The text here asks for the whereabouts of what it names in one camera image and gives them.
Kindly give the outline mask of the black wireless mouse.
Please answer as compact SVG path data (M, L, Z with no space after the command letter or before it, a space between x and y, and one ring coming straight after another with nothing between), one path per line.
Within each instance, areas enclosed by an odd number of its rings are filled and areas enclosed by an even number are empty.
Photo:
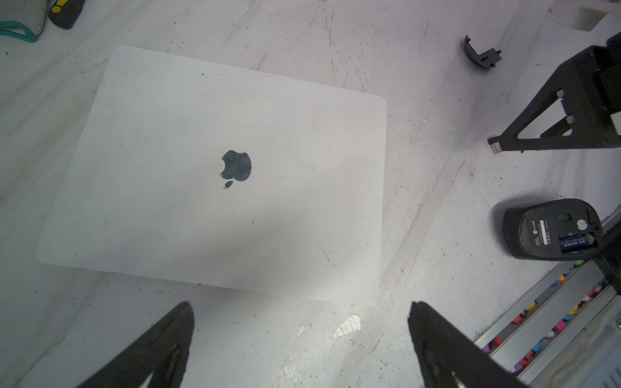
M597 212L575 198L511 207L502 234L511 255L523 260L588 260L604 247Z

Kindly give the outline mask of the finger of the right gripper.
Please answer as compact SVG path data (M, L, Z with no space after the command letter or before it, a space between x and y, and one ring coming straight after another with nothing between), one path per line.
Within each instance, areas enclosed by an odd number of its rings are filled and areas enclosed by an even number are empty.
M561 63L499 135L493 153L620 147L620 46L592 45Z

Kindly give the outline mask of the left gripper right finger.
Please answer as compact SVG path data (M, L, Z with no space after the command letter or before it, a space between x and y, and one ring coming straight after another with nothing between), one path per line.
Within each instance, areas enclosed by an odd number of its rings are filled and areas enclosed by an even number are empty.
M426 387L524 387L425 302L413 302L409 332Z

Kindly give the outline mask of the white laptop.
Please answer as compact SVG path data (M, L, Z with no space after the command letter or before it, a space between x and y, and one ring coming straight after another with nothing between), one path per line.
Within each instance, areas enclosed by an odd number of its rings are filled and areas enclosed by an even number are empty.
M113 50L37 260L372 305L387 102Z

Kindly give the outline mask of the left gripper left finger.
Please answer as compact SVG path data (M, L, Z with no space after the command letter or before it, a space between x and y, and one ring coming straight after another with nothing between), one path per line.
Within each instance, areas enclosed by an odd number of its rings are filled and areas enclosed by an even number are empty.
M94 373L81 387L179 387L194 330L189 302L181 302Z

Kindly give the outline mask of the black mouse battery cover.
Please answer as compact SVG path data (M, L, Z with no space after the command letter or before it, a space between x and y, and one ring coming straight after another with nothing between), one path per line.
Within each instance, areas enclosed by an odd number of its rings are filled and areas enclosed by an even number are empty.
M463 40L463 49L467 58L477 67L485 70L496 68L498 61L501 61L501 50L490 48L483 53L477 53L471 45L471 38L465 35Z

